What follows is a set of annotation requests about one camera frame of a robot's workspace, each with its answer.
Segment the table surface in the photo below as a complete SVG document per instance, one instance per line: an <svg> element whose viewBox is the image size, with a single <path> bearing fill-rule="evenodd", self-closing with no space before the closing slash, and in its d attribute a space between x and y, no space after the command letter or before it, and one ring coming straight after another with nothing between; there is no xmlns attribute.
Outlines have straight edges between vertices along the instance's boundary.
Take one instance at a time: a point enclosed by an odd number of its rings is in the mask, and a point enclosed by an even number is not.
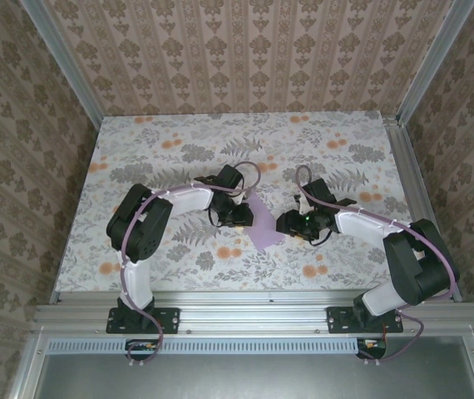
<svg viewBox="0 0 474 399"><path fill-rule="evenodd" d="M107 117L56 290L119 290L106 225L133 184L181 185L240 160L264 172L256 192L275 218L296 209L294 172L306 164L338 200L410 220L376 111ZM242 171L255 180L253 168ZM156 291L370 288L388 276L384 252L353 237L333 234L316 248L287 237L259 252L242 229L217 229L203 211L171 219L151 259Z"/></svg>

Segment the gray leaf pattern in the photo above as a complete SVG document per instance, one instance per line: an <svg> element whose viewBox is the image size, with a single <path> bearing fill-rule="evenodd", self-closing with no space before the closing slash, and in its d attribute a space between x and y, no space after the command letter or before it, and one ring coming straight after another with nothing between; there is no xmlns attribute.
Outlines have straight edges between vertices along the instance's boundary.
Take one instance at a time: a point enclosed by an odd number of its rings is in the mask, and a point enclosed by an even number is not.
<svg viewBox="0 0 474 399"><path fill-rule="evenodd" d="M175 262L180 262L189 252L190 249L187 245L178 244L167 253L166 257Z"/></svg>
<svg viewBox="0 0 474 399"><path fill-rule="evenodd" d="M199 219L195 221L189 219L183 226L174 234L172 239L186 244L205 244L205 241L210 238L215 238L220 234L220 230L209 222Z"/></svg>
<svg viewBox="0 0 474 399"><path fill-rule="evenodd" d="M205 147L195 144L184 145L181 147L181 152L184 152L184 154L181 156L181 159L189 164L196 160L212 160L215 156L215 153L212 150L207 150Z"/></svg>
<svg viewBox="0 0 474 399"><path fill-rule="evenodd" d="M409 220L388 156L388 137L375 111L124 116L104 122L58 277L62 291L119 289L116 253L105 231L113 209L134 183L161 190L216 175L223 165L241 160L252 160L261 169L257 193L275 218L297 208L294 175L305 164L338 199ZM245 185L255 180L252 167L242 165L239 171ZM302 172L303 182L307 177ZM197 211L169 220L151 257L152 283L156 290L373 287L388 277L386 259L383 251L363 244L334 234L315 248L287 237L258 252L245 231L216 228L205 211ZM53 270L55 260L43 255L40 264ZM1 296L1 303L4 311L21 306L11 295ZM28 303L22 307L32 309Z"/></svg>
<svg viewBox="0 0 474 399"><path fill-rule="evenodd" d="M146 177L152 173L152 165L147 163L137 163L134 165L126 165L124 168L114 169L110 178L111 181L118 183L143 183Z"/></svg>

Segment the metal bracket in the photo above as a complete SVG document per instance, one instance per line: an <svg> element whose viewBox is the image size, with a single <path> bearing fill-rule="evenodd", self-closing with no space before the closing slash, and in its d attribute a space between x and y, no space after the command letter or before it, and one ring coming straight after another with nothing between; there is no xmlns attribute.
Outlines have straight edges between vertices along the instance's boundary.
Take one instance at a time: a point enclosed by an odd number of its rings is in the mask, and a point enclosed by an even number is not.
<svg viewBox="0 0 474 399"><path fill-rule="evenodd" d="M179 308L154 308L152 316L163 329L163 333L177 334L180 326ZM125 323L124 318L119 316L119 308L112 308L108 314L106 332L108 334L157 334L157 327L149 323L143 328L142 323Z"/></svg>
<svg viewBox="0 0 474 399"><path fill-rule="evenodd" d="M180 309L179 331L165 337L161 353L198 353L197 345L200 345L200 350L213 352L209 345L224 341L225 345L217 347L217 351L229 349L243 354L242 345L248 343L250 348L253 343L250 340L261 338L268 338L262 341L270 343L277 340L274 351L283 349L284 342L286 345L297 341L309 341L310 346L305 344L304 348L310 347L311 350L316 348L314 344L322 342L321 338L327 339L323 341L326 345L332 337L324 309L352 306L353 298L361 293L362 290L156 292L158 305ZM124 354L124 340L141 336L106 334L106 317L114 304L116 306L116 293L92 292L61 293L57 305L38 306L10 397L26 399L35 396L45 355L52 354L51 350L61 349L63 354L94 353L95 350ZM408 313L423 320L424 337L471 337L474 334L474 303L428 302L409 308ZM408 319L403 321L403 327L402 334L393 333L388 337L411 337L419 328ZM379 333L347 332L342 337L333 337L376 338L382 334L383 330ZM51 340L56 340L56 344L48 347ZM474 357L473 347L467 348Z"/></svg>
<svg viewBox="0 0 474 399"><path fill-rule="evenodd" d="M402 318L393 310L386 312L365 328L353 314L349 306L334 306L326 309L328 315L328 329L330 334L345 333L403 333Z"/></svg>

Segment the wire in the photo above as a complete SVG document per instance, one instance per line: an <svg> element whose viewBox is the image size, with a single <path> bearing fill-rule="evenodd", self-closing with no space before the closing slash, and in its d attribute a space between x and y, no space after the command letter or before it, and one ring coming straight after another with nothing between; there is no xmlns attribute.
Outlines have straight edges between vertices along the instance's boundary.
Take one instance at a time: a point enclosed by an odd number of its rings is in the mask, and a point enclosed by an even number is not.
<svg viewBox="0 0 474 399"><path fill-rule="evenodd" d="M385 341L385 345L387 344L387 326L385 326L385 323L383 323L383 335L381 336L381 339Z"/></svg>
<svg viewBox="0 0 474 399"><path fill-rule="evenodd" d="M446 259L446 257L442 254L442 252L431 242L429 241L428 239L426 239L423 235L419 234L418 232L414 231L413 229L409 228L408 226L406 226L405 224L401 224L401 223L398 223L397 221L395 220L391 220L389 218L385 218L384 216L381 216L379 214L374 214L372 212L368 212L367 210L365 209L358 209L358 208L349 208L347 206L342 206L342 205L337 205L337 204L330 204L328 202L324 202L318 198L315 198L313 197L311 194L309 194L307 191L305 191L299 181L299 172L302 170L302 169L306 169L309 173L309 176L311 176L311 169L306 166L306 165L300 165L298 168L296 168L296 185L298 186L298 188L300 189L300 191L302 191L302 193L310 200L318 203L318 204L321 204L321 205L324 205L324 206L328 206L329 208L333 208L333 209L339 209L339 210L345 210L345 211L348 211L348 212L352 212L352 213L356 213L356 214L365 214L367 215L368 217L370 218L373 218L375 220L379 220L380 222L384 222L386 224L390 224L390 225L393 225L393 226L396 226L398 227L399 229L403 229L405 231L407 231L410 235L412 235L414 238L418 239L419 241L422 241L423 244L425 244L439 259L440 261L442 262L442 264L444 265L444 267L446 268L446 271L447 271L447 275L450 279L450 288L447 290L446 293L442 294L442 295L438 295L436 297L432 297L432 300L435 300L435 299L441 299L441 298L450 298L453 293L455 292L456 288L457 288L457 283L455 282L455 274L453 273L453 269L452 269L452 266L449 264L448 260Z"/></svg>
<svg viewBox="0 0 474 399"><path fill-rule="evenodd" d="M211 216L211 206L207 209L207 219L210 220L210 223L212 226L214 227L222 227L222 223L221 224L215 224L213 223L213 217Z"/></svg>
<svg viewBox="0 0 474 399"><path fill-rule="evenodd" d="M304 190L304 188L302 187L300 181L299 181L299 172L302 170L302 169L306 169L308 174L309 174L309 181L311 180L311 169L306 166L306 165L300 165L298 168L296 168L296 185L298 186L298 188L300 189L300 191L302 191L302 193L310 200L318 203L318 204L321 204L321 205L324 205L324 206L328 206L329 208L333 208L333 209L339 209L339 210L345 210L345 211L348 211L348 212L353 212L353 213L361 213L361 214L365 214L367 215L368 217L370 218L373 218L375 220L379 220L380 222L384 222L384 223L387 223L387 224L390 224L390 225L393 225L393 226L396 226L400 229L403 229L405 231L407 231L410 235L412 235L415 239L418 239L419 241L422 241L423 244L425 244L439 259L440 261L442 262L442 264L444 265L444 267L446 268L446 271L447 271L447 275L450 279L450 288L448 289L448 291L442 295L438 295L436 297L432 297L431 300L435 300L435 299L441 299L441 298L450 298L453 293L455 292L455 290L457 289L457 283L455 281L455 274L453 273L453 269L452 269L452 266L449 264L448 260L446 259L446 257L443 255L443 253L433 244L431 243L428 239L426 239L424 236L422 236L421 234L419 234L418 232L414 231L413 229L410 229L409 227L407 227L406 225L404 224L401 224L401 223L398 223L397 221L395 220L391 220L391 219L388 219L388 218L385 218L379 214L374 214L372 212L368 212L367 210L364 210L364 209L355 209L355 208L349 208L349 207L346 207L346 206L341 206L341 205L337 205L337 204L330 204L328 202L324 202L318 198L315 198L313 197L311 194L309 194L307 191ZM405 351L407 351L419 338L420 336L422 335L422 332L423 332L423 329L424 329L424 325L423 325L423 322L422 320L419 320L417 318L414 318L412 316L408 316L407 314L404 314L402 311L404 308L408 308L410 305L406 304L402 307L400 307L397 312L398 313L401 313L402 316L408 320L412 320L418 324L420 324L420 329L418 330L418 332L416 333L416 335L413 337L413 339L411 341L409 341L409 343L407 343L402 349L400 349L399 351L397 351L396 353L394 353L393 355L390 355L388 357L385 357L384 359L379 359L380 362L386 362L388 360L393 360L394 358L400 356L402 353L404 353ZM363 355L365 356L369 356L367 353L365 353L364 351L360 351Z"/></svg>
<svg viewBox="0 0 474 399"><path fill-rule="evenodd" d="M243 179L241 180L240 182L240 189L242 190L244 188L244 176L243 176ZM230 198L235 198L235 197L238 197L241 193L237 193L235 195L228 195Z"/></svg>
<svg viewBox="0 0 474 399"><path fill-rule="evenodd" d="M311 245L313 245L314 247L318 247L319 245L322 245L323 243L325 243L326 241L329 240L329 237L331 237L331 233L332 233L332 232L333 232L333 231L329 230L329 233L328 233L328 235L326 235L326 238L323 239L322 241L320 241L319 243L315 243L315 244L314 244L314 243L311 242L311 239L309 240L309 243L310 243Z"/></svg>
<svg viewBox="0 0 474 399"><path fill-rule="evenodd" d="M151 362L154 359L154 357L156 356L156 354L161 350L161 347L163 346L163 328L161 328L161 325L149 313L147 313L143 309L139 308L134 303L133 299L130 298L130 294L128 293L128 287L126 286L126 265L128 264L128 258L126 257L126 245L128 244L128 239L130 239L131 231L134 229L134 226L136 225L137 220L139 220L139 218L141 217L141 215L145 211L148 204L150 202L152 202L153 200L155 200L160 195L167 194L169 192L179 191L179 190L189 189L189 188L194 188L194 187L210 189L210 190L220 190L220 191L225 191L225 192L230 192L230 193L250 192L261 181L261 170L259 169L259 167L254 162L251 162L249 160L243 160L243 161L239 162L237 165L235 165L235 168L237 166L240 166L240 165L252 165L257 170L257 180L250 187L243 188L243 189L226 189L225 187L219 187L217 185L204 185L204 184L201 184L201 183L191 182L188 185L180 185L180 186L173 187L173 188L170 188L170 189L167 189L167 190L157 191L157 192L153 193L150 197L145 199L145 201L141 204L139 209L134 213L134 217L132 218L130 224L128 225L128 228L126 229L126 232L124 234L124 238L122 239L122 244L121 244L121 258L122 258L121 286L122 286L122 292L124 293L124 295L126 297L126 300L127 300L128 304L130 305L130 307L132 309L136 310L138 313L140 313L145 318L148 318L152 323L154 323L154 325L156 326L157 331L158 331L158 342L157 342L156 349L143 362ZM134 362L134 359L131 358L131 350L128 351L127 356L128 356L128 360L130 360L130 362Z"/></svg>
<svg viewBox="0 0 474 399"><path fill-rule="evenodd" d="M131 362L130 365L133 364L134 362L134 359L131 358L131 350L134 348L134 347L144 347L146 346L146 343L145 342L134 342L132 343L129 347L128 347L128 350L126 351L126 357L128 358L128 360Z"/></svg>
<svg viewBox="0 0 474 399"><path fill-rule="evenodd" d="M375 360L376 362L388 362L388 361L393 360L393 359L395 359L396 357L402 355L405 351L407 351L407 350L420 338L420 336L422 335L423 330L424 330L424 328L425 328L425 326L423 325L423 321L422 321L422 320L420 320L419 318L414 318L413 316L409 316L409 315L407 315L407 314L405 314L405 313L402 312L402 309L403 309L403 308L406 308L406 307L408 307L408 306L409 306L409 305L404 306L404 307L398 309L397 312L398 312L399 314L401 314L401 316L402 316L403 318L406 318L406 319L408 319L408 320L411 320L411 321L413 321L413 322L416 322L416 323L418 323L418 324L420 325L420 328L418 329L417 333L414 335L414 337L412 338L411 341L409 341L407 344L405 344L405 346L402 347L399 351L397 351L397 352L393 353L392 355L387 356L387 357L385 357L385 358L383 358L383 359L376 359L374 356L372 356L372 355L369 354L368 352L362 351L361 349L359 349L359 352L362 353L364 356L368 357L369 359Z"/></svg>

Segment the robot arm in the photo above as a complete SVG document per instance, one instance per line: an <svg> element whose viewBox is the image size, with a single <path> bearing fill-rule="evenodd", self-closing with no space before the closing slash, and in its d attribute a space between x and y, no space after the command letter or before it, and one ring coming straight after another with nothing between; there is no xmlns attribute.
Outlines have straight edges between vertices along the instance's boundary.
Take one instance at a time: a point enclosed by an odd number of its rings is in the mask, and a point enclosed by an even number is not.
<svg viewBox="0 0 474 399"><path fill-rule="evenodd" d="M228 189L235 189L242 179L242 174L228 165L217 176L197 178L204 184ZM126 230L136 211L151 195L152 191L144 185L136 184L131 187L107 225L106 233L121 262L121 246ZM130 300L147 312L153 308L149 257L159 247L169 218L194 210L209 209L217 213L220 226L251 226L254 216L247 204L241 204L243 196L244 193L229 196L223 191L191 186L169 190L150 202L143 212L144 219L136 221L126 243L128 262L124 265L125 283ZM131 307L125 295L121 294L119 308Z"/></svg>
<svg viewBox="0 0 474 399"><path fill-rule="evenodd" d="M310 182L303 189L314 198L330 204L346 207L355 203L350 199L338 202L323 179ZM349 317L362 330L373 326L382 328L382 315L406 304L418 305L449 288L449 275L440 259L403 229L358 212L322 206L305 197L296 196L295 199L300 209L290 210L278 218L276 229L280 233L299 236L311 242L318 239L321 230L330 229L338 234L357 237L385 252L391 278L353 301L353 311ZM457 281L459 273L435 225L421 219L409 227L437 247L452 266Z"/></svg>

